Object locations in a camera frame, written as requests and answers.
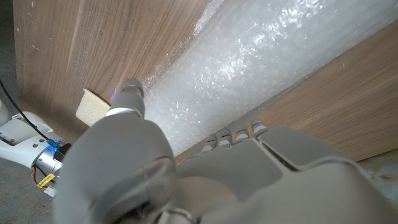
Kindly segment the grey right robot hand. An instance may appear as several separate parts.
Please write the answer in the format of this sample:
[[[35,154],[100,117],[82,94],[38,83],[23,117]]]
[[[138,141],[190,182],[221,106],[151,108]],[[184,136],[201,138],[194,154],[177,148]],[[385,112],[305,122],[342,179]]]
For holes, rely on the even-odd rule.
[[[61,144],[59,148],[47,146],[34,160],[33,166],[43,175],[58,175],[63,166],[63,159],[71,148],[70,143]]]

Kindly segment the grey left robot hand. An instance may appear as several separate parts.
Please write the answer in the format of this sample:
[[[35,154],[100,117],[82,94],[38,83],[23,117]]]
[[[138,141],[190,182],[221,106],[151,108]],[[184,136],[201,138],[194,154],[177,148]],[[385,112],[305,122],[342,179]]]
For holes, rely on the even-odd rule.
[[[140,81],[67,151],[55,223],[396,223],[397,210],[355,162],[289,127],[251,123],[211,135],[176,163],[144,117]]]

